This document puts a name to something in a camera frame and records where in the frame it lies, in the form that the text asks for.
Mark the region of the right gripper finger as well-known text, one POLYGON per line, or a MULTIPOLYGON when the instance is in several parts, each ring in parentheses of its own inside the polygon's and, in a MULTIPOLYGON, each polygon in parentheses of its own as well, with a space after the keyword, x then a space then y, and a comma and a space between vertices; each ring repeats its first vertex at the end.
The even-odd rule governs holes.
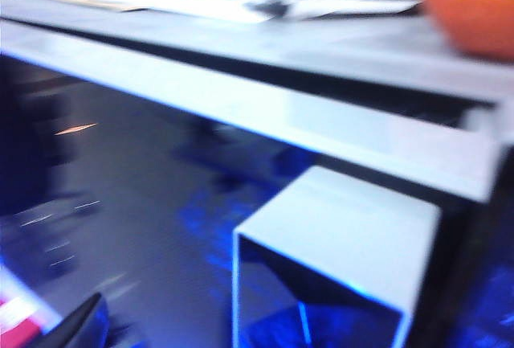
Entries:
POLYGON ((108 306, 94 293, 53 330, 38 340, 38 347, 104 347, 108 336, 108 306))

